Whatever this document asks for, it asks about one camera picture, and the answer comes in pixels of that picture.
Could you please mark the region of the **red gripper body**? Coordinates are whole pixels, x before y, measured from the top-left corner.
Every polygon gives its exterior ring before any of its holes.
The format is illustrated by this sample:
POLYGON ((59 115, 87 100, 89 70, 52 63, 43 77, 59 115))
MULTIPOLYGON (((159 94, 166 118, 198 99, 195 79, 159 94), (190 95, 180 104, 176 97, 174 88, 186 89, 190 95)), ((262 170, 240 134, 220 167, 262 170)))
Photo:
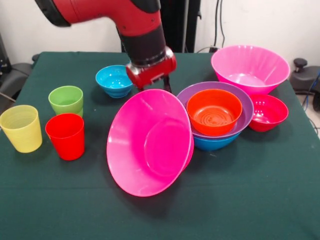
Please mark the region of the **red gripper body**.
POLYGON ((129 79, 137 88, 144 88, 154 82, 163 80, 164 75, 169 76, 176 68, 176 57, 168 46, 165 47, 164 58, 153 65, 140 67, 128 63, 125 66, 129 79))

